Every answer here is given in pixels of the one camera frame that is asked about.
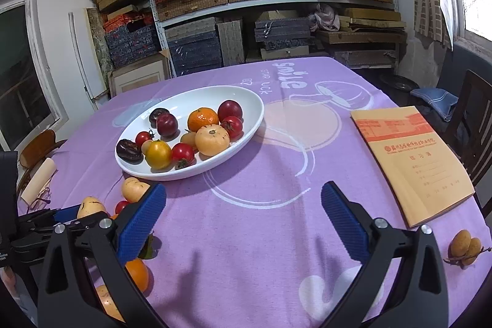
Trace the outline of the person's left hand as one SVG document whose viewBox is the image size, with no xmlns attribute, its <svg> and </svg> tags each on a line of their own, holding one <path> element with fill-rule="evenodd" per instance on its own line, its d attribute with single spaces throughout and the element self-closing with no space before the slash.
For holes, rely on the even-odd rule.
<svg viewBox="0 0 492 328">
<path fill-rule="evenodd" d="M 15 272 L 10 267 L 2 267 L 0 269 L 0 274 L 2 282 L 4 283 L 10 295 L 14 299 L 19 298 L 19 294 L 16 289 L 17 278 Z"/>
</svg>

